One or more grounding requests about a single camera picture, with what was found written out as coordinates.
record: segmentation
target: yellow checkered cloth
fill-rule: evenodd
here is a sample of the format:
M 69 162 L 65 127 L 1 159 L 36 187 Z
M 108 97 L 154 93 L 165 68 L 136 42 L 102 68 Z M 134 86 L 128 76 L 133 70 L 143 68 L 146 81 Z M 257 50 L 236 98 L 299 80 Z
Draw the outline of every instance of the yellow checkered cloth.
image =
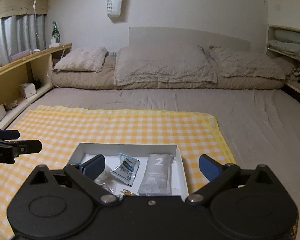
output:
M 205 113 L 39 106 L 27 111 L 13 129 L 19 130 L 21 140 L 40 140 L 42 151 L 21 155 L 14 165 L 0 164 L 0 240 L 13 236 L 6 209 L 35 166 L 62 169 L 79 142 L 178 145 L 189 192 L 208 183 L 198 167 L 200 155 L 235 163 L 217 120 Z

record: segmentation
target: metal bolt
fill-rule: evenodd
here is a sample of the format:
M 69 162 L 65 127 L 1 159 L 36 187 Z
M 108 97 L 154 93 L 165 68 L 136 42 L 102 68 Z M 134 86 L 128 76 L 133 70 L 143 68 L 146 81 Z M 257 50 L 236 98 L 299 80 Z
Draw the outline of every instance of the metal bolt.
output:
M 116 202 L 117 201 L 117 197 L 115 195 L 103 195 L 101 196 L 100 200 L 103 202 L 103 203 L 106 203 L 106 204 L 110 204 L 110 203 L 113 203 L 113 202 Z
M 199 194 L 192 194 L 188 197 L 188 200 L 192 203 L 197 203 L 197 202 L 201 202 L 204 200 L 204 197 L 202 195 Z
M 154 206 L 157 202 L 155 200 L 149 200 L 148 205 L 149 206 Z

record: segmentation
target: blue and white packet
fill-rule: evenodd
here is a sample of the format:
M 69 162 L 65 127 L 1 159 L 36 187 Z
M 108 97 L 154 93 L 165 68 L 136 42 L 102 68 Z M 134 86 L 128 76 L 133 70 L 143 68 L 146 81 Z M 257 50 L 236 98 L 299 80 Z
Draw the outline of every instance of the blue and white packet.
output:
M 110 173 L 123 183 L 132 186 L 139 169 L 140 161 L 121 153 L 119 153 L 119 159 L 121 164 L 110 171 Z

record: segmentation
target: bed sheet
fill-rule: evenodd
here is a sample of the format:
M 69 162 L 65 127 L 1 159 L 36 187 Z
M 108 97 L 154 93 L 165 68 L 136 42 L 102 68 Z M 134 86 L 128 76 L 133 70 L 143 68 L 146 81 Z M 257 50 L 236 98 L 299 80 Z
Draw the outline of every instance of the bed sheet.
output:
M 39 105 L 211 114 L 238 165 L 254 169 L 260 163 L 267 164 L 296 202 L 300 215 L 300 103 L 281 90 L 62 88 L 53 89 L 28 109 Z

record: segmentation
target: silver curtain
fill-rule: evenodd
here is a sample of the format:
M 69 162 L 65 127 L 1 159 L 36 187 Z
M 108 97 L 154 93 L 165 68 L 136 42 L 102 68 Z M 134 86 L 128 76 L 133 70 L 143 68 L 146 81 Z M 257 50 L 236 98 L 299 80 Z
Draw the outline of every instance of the silver curtain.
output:
M 27 49 L 45 49 L 44 15 L 20 15 L 0 18 L 0 65 Z

